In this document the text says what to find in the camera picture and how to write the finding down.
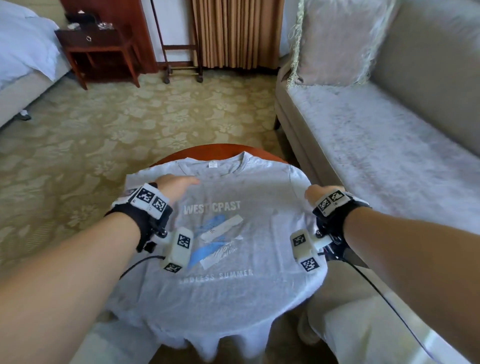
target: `carpet floor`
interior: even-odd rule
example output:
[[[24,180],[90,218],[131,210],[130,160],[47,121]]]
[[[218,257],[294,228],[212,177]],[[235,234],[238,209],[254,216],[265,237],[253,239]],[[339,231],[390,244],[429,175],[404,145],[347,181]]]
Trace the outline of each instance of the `carpet floor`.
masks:
[[[7,270],[99,220],[128,173],[191,146],[236,143],[284,157],[273,131],[272,75],[207,71],[161,82],[90,84],[64,77],[30,107],[30,121],[0,130],[0,269]],[[237,363],[222,341],[216,363]],[[269,363],[334,363],[325,346],[306,348],[295,318],[272,328]],[[161,347],[153,363],[196,363],[194,350]]]

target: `clothes stand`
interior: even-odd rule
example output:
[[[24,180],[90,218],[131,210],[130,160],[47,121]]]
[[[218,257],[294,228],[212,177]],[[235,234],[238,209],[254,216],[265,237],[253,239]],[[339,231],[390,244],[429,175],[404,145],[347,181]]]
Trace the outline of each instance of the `clothes stand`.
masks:
[[[200,44],[198,42],[198,35],[197,35],[197,23],[195,21],[195,16],[193,15],[193,0],[190,0],[191,12],[193,17],[193,41],[194,44],[182,44],[182,45],[164,45],[162,39],[162,33],[160,32],[160,26],[158,25],[158,18],[156,16],[155,4],[154,0],[150,0],[152,4],[153,15],[155,17],[155,24],[156,29],[158,31],[158,36],[160,38],[160,44],[162,46],[163,57],[165,59],[165,63],[167,64],[167,68],[165,69],[165,77],[163,82],[166,84],[170,83],[170,75],[173,74],[173,70],[191,70],[195,69],[197,72],[192,73],[193,75],[197,75],[197,82],[202,83],[204,81],[203,76],[203,68],[202,68],[202,54],[200,50]],[[167,60],[167,50],[194,50],[197,58],[198,66],[187,66],[187,67],[172,67]]]

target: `gold curtain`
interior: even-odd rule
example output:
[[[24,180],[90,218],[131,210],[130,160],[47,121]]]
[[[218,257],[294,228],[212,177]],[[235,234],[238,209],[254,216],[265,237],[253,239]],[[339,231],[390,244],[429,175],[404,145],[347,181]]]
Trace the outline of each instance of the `gold curtain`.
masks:
[[[204,67],[278,67],[284,0],[191,0]]]

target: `wooden side table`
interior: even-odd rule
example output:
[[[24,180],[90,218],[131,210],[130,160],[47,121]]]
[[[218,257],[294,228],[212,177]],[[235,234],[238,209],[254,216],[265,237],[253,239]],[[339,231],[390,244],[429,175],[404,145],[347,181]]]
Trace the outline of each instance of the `wooden side table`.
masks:
[[[194,158],[196,160],[228,159],[240,154],[241,152],[248,152],[251,155],[262,159],[286,163],[282,158],[252,146],[243,146],[240,144],[206,144],[204,146],[193,146],[192,148],[170,154],[168,157],[165,157],[152,165],[152,167],[158,164],[185,158]]]
[[[96,24],[89,24],[79,30],[57,30],[55,34],[78,82],[85,90],[87,81],[133,81],[135,86],[140,87],[139,72],[131,58],[131,50],[138,63],[140,54],[129,26],[101,30]],[[118,53],[122,55],[124,63],[118,59]]]

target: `black cable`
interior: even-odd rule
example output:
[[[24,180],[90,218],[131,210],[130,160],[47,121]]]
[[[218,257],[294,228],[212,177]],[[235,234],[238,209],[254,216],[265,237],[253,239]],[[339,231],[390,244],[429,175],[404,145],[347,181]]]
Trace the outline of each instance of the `black cable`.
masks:
[[[140,259],[138,262],[136,262],[133,266],[131,266],[130,268],[128,268],[126,271],[123,272],[123,274],[120,276],[119,280],[122,279],[125,274],[127,274],[128,272],[130,272],[132,269],[134,269],[137,265],[139,265],[141,262],[144,262],[145,260],[148,260],[148,259],[154,259],[154,258],[157,258],[157,259],[165,259],[164,256],[161,256],[161,255],[151,255],[151,256],[148,256],[147,258],[143,258],[143,259]]]
[[[342,257],[338,257],[338,256],[335,256],[336,259],[338,259],[339,261],[341,262],[345,262],[347,264],[349,264],[350,266],[352,266],[353,269],[355,269],[367,282],[370,283],[370,285],[373,287],[374,290],[377,291],[377,293],[384,299],[385,302],[387,302],[387,304],[390,306],[390,308],[393,310],[393,312],[396,313],[396,315],[398,316],[398,318],[400,318],[400,320],[403,322],[403,324],[405,325],[405,327],[410,331],[410,334],[412,334],[412,336],[414,337],[414,339],[416,340],[416,342],[421,346],[421,348],[423,350],[425,350],[425,352],[427,353],[427,355],[430,357],[430,359],[432,359],[435,363],[437,364],[443,364],[442,362],[440,362],[439,360],[437,360],[433,355],[432,353],[430,353],[427,348],[423,345],[423,343],[421,342],[421,340],[417,337],[417,335],[415,335],[415,333],[413,332],[413,330],[410,328],[410,326],[408,326],[407,322],[403,319],[403,317],[398,313],[398,311],[393,307],[393,305],[390,303],[390,301],[388,301],[386,299],[386,297],[380,292],[380,290],[377,288],[377,286],[375,286],[373,284],[373,282],[366,276],[362,273],[362,271],[360,269],[358,269],[355,265],[353,265],[352,263],[350,263],[348,260],[346,260],[345,258],[342,258]]]

